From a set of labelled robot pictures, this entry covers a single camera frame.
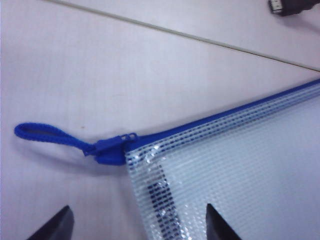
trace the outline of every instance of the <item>blue loop strap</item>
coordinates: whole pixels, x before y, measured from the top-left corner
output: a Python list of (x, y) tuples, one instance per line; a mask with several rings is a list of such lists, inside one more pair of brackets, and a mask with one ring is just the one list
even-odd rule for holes
[(76, 147), (83, 151), (85, 156), (93, 155), (100, 164), (123, 165), (126, 163), (124, 156), (124, 143), (138, 139), (136, 133), (115, 136), (105, 140), (99, 140), (95, 144), (81, 141), (54, 126), (43, 123), (22, 123), (14, 128), (14, 133), (19, 138), (63, 144)]

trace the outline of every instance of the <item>gray line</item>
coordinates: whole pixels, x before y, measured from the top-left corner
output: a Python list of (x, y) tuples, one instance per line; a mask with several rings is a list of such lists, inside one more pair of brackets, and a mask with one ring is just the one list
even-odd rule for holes
[(161, 32), (178, 35), (178, 36), (181, 36), (181, 37), (184, 37), (184, 38), (193, 39), (193, 40), (197, 40), (197, 41), (200, 41), (200, 42), (204, 42), (204, 43), (220, 46), (220, 47), (223, 47), (223, 48), (232, 49), (232, 50), (236, 50), (236, 51), (239, 51), (239, 52), (243, 52), (243, 53), (259, 56), (259, 57), (262, 57), (262, 58), (275, 60), (275, 61), (278, 61), (278, 62), (281, 62), (281, 63), (290, 64), (290, 65), (293, 65), (293, 66), (296, 66), (296, 67), (301, 67), (301, 68), (304, 68), (304, 69), (309, 69), (309, 70), (316, 71), (316, 72), (320, 73), (320, 68), (317, 68), (317, 67), (305, 65), (305, 64), (298, 63), (298, 62), (295, 62), (295, 61), (286, 60), (284, 58), (272, 56), (272, 55), (269, 55), (269, 54), (264, 54), (264, 53), (261, 53), (261, 52), (258, 52), (258, 51), (248, 50), (248, 49), (243, 48), (243, 47), (238, 47), (238, 46), (226, 44), (226, 43), (223, 43), (223, 42), (220, 42), (220, 41), (214, 41), (214, 40), (211, 40), (211, 39), (208, 39), (208, 38), (204, 38), (204, 37), (200, 37), (200, 36), (184, 33), (184, 32), (181, 32), (181, 31), (172, 30), (172, 29), (169, 29), (169, 28), (166, 28), (166, 27), (153, 25), (153, 24), (146, 23), (146, 22), (143, 22), (143, 21), (138, 21), (138, 20), (135, 20), (135, 19), (131, 19), (131, 18), (128, 18), (128, 17), (119, 16), (119, 15), (112, 14), (112, 13), (105, 12), (105, 11), (101, 11), (101, 10), (98, 10), (98, 9), (94, 9), (94, 8), (90, 8), (90, 7), (86, 7), (86, 6), (81, 6), (81, 5), (70, 3), (70, 2), (65, 2), (63, 0), (43, 0), (43, 1), (56, 3), (56, 4), (59, 4), (59, 5), (67, 6), (67, 7), (78, 9), (78, 10), (81, 10), (81, 11), (85, 11), (85, 12), (89, 12), (89, 13), (93, 13), (93, 14), (97, 14), (97, 15), (101, 15), (101, 16), (117, 19), (117, 20), (120, 20), (120, 21), (123, 21), (123, 22), (128, 22), (128, 23), (139, 25), (139, 26), (143, 26), (143, 27), (146, 27), (146, 28), (155, 29), (155, 30), (158, 30), (158, 31), (161, 31)]

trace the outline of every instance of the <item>black object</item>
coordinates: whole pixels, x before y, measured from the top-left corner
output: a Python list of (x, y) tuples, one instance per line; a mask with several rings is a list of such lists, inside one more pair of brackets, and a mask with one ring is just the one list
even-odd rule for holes
[(27, 240), (70, 240), (74, 223), (73, 212), (65, 206)]
[(211, 204), (206, 206), (205, 220), (207, 240), (241, 240)]
[(269, 0), (268, 3), (273, 14), (289, 16), (312, 9), (320, 0)]

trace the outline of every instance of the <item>zipper slider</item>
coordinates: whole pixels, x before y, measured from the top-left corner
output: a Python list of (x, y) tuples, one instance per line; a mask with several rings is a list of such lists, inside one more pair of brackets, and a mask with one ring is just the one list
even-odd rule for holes
[(115, 136), (109, 139), (99, 140), (93, 144), (94, 149), (83, 151), (85, 156), (93, 155), (99, 164), (124, 165), (126, 158), (124, 155), (124, 144), (135, 142), (139, 139), (136, 133), (129, 133)]

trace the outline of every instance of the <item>clear mesh pouch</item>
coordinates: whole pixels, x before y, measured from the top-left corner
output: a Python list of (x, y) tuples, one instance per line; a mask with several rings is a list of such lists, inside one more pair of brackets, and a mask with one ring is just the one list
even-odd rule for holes
[(126, 147), (150, 240), (206, 240), (212, 204), (243, 240), (320, 239), (320, 81)]

